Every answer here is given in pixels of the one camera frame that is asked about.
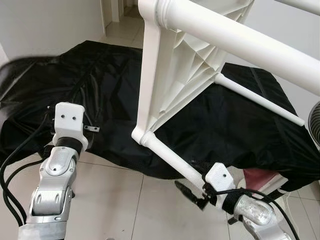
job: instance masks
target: grout line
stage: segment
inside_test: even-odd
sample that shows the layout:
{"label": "grout line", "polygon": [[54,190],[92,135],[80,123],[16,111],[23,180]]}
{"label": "grout line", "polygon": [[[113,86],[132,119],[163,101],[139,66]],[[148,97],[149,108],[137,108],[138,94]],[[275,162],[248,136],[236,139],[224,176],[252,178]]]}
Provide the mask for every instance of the grout line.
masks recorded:
{"label": "grout line", "polygon": [[102,165],[102,164],[98,164],[98,163],[92,163],[92,162],[85,162],[85,161],[78,161],[78,163],[82,163],[82,164],[91,164],[91,165],[99,165],[99,166],[104,166],[104,167],[109,167],[109,168],[115,168],[115,169],[123,169],[123,170],[129,170],[129,171],[133,171],[133,172],[138,172],[136,170],[133,169],[129,169],[129,168],[124,168],[124,167],[119,167],[119,166],[108,166],[108,165]]}
{"label": "grout line", "polygon": [[318,202],[320,202],[320,200],[312,199],[312,198],[306,198],[306,197],[300,197],[300,199],[313,200],[313,201],[318,201]]}
{"label": "grout line", "polygon": [[300,199],[301,197],[299,197],[299,196],[289,196],[289,198]]}
{"label": "grout line", "polygon": [[317,235],[316,235],[316,232],[315,232],[315,230],[314,230],[314,227],[313,227],[312,224],[311,224],[311,221],[310,221],[308,212],[307,212],[307,210],[306,210],[306,208],[305,208],[304,202],[301,200],[301,198],[300,198],[300,201],[301,201],[301,203],[302,203],[302,206],[303,206],[303,209],[304,209],[304,211],[305,211],[305,214],[306,214],[306,216],[307,216],[307,218],[308,218],[308,221],[309,221],[309,224],[310,224],[311,229],[312,229],[312,231],[313,231],[314,237],[315,237],[315,239],[318,239],[318,238],[317,238]]}
{"label": "grout line", "polygon": [[137,214],[138,214],[138,208],[139,208],[140,196],[141,196],[141,191],[142,191],[142,185],[144,184],[144,177],[145,177],[145,175],[142,175],[140,194],[139,194],[138,204],[136,206],[136,211],[135,211],[135,216],[134,216],[134,221],[133,221],[132,234],[131,234],[131,239],[130,240],[132,240],[132,238],[134,236],[134,230],[135,230],[136,219],[137,219]]}
{"label": "grout line", "polygon": [[140,29],[141,29],[143,26],[144,26],[144,25],[142,24],[142,25],[138,28],[138,31],[137,31],[136,34],[134,35],[134,38],[133,38],[133,40],[132,40],[131,43],[133,43],[133,42],[135,41],[136,37],[138,36],[138,33],[139,33]]}
{"label": "grout line", "polygon": [[229,240],[231,240],[229,223],[228,223],[228,214],[227,214],[227,212],[225,212],[225,217],[226,217],[226,225],[228,226]]}

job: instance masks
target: white bracket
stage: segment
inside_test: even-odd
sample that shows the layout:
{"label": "white bracket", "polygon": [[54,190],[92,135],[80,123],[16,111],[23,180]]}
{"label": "white bracket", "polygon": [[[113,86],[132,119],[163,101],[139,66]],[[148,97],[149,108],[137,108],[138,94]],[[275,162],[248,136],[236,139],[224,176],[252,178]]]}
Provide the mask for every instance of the white bracket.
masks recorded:
{"label": "white bracket", "polygon": [[83,133],[85,108],[81,105],[59,102],[55,106],[54,129],[52,142],[57,144],[59,138],[69,137],[82,143],[82,151],[88,147],[88,140]]}
{"label": "white bracket", "polygon": [[[205,181],[209,183],[217,192],[236,188],[234,178],[223,163],[216,162],[210,171],[205,175]],[[226,194],[218,195],[216,207],[222,209],[226,199]]]}

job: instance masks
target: black band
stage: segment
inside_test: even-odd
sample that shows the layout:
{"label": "black band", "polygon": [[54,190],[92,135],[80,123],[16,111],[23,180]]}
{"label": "black band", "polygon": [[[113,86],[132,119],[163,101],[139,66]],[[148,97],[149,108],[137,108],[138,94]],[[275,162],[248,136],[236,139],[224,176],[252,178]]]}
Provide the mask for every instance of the black band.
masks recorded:
{"label": "black band", "polygon": [[80,156],[82,150],[82,143],[72,137],[60,137],[56,142],[56,147],[67,147],[77,151],[78,155]]}
{"label": "black band", "polygon": [[[277,189],[274,190],[273,192],[271,192],[270,194],[268,194],[268,196],[270,198],[272,198],[273,200],[276,200],[280,197],[282,197],[283,195],[285,195],[284,193],[279,192]],[[266,199],[265,197],[262,199],[262,201],[264,201],[265,203],[271,203],[270,199]]]}
{"label": "black band", "polygon": [[207,182],[203,185],[202,188],[207,194],[207,199],[209,200],[209,203],[215,206],[217,204],[217,191],[210,185],[210,183]]}
{"label": "black band", "polygon": [[244,195],[242,192],[231,192],[227,194],[222,209],[228,214],[234,214],[235,206],[242,195]]}

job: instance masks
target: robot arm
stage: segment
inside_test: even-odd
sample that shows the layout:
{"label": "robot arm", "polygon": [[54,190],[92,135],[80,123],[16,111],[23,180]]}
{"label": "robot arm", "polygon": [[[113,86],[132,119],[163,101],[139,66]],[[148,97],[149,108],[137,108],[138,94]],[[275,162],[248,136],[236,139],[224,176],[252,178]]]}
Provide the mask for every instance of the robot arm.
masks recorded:
{"label": "robot arm", "polygon": [[40,182],[32,194],[19,240],[62,240],[73,197],[76,164],[88,140],[83,135],[84,107],[61,102],[55,107],[55,135],[50,157],[40,166]]}
{"label": "robot arm", "polygon": [[[88,147],[88,140],[83,135],[84,111],[83,106],[72,103],[61,102],[56,105],[55,147],[40,166],[39,186],[32,194],[26,224],[19,228],[18,240],[65,238],[74,195],[72,184],[76,178],[76,164],[81,152]],[[233,214],[256,240],[291,240],[279,227],[269,204],[243,193],[215,194],[235,188],[233,177],[224,164],[214,164],[204,179],[207,202]],[[186,191],[184,194],[188,198],[192,195]],[[199,204],[203,209],[206,202],[199,201]]]}
{"label": "robot arm", "polygon": [[[208,196],[235,188],[233,177],[222,163],[213,165],[205,176],[205,181],[207,182],[205,191]],[[280,228],[275,211],[268,203],[239,192],[216,197],[216,200],[210,202],[214,204],[216,201],[216,207],[233,214],[255,240],[291,240],[289,235]]]}

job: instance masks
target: black fabric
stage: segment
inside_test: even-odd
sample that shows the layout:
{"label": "black fabric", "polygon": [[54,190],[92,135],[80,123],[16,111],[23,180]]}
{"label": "black fabric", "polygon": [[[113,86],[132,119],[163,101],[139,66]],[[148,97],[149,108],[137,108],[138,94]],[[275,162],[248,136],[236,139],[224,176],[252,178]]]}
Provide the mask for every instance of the black fabric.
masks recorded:
{"label": "black fabric", "polygon": [[[85,41],[56,57],[25,58],[0,70],[0,163],[39,126],[47,106],[72,102],[85,107],[88,152],[117,165],[163,179],[181,175],[138,145],[136,125],[142,51]],[[295,113],[267,71],[226,64],[229,79]],[[51,141],[51,123],[15,161]],[[156,132],[156,136],[201,173],[215,162],[237,168],[278,171],[286,191],[320,179],[320,154],[305,127],[212,84]]]}

